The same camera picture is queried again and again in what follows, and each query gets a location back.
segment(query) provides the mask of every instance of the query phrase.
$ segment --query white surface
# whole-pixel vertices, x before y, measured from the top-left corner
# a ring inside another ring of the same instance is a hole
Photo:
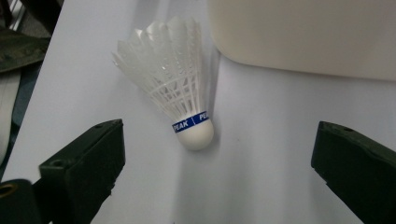
[[[215,43],[236,62],[396,81],[396,1],[208,3]]]
[[[203,25],[212,77],[217,135],[198,152],[111,62],[133,28],[175,15]],[[121,118],[127,163],[95,224],[361,223],[310,167],[317,126],[339,123],[396,148],[396,83],[234,63],[208,31],[205,1],[65,1],[4,180],[36,181],[57,150]]]

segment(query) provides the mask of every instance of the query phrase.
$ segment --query table surface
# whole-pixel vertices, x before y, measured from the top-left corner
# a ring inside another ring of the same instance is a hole
[[[202,25],[216,137],[199,152],[112,62],[118,40],[173,16]],[[310,166],[318,122],[396,148],[395,96],[395,82],[232,62],[213,46],[203,0],[68,0],[4,180],[37,181],[56,151],[123,119],[127,162],[92,223],[361,223]]]

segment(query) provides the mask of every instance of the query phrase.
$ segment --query shuttlecock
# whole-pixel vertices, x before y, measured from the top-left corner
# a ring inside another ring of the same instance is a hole
[[[193,19],[155,21],[119,41],[115,64],[174,121],[179,142],[190,150],[207,147],[214,129],[205,111],[201,30]]]

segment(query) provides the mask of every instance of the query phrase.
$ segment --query badminton shuttlecock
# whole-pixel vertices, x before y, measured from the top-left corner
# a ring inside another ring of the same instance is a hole
[[[145,91],[175,124],[180,143],[191,150],[212,141],[212,121],[205,111],[201,31],[193,19],[155,21],[119,41],[116,66]]]

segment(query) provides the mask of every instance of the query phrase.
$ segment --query dark fabric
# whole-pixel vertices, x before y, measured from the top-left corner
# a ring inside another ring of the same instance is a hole
[[[0,28],[0,76],[4,72],[43,61],[49,44],[49,39]]]

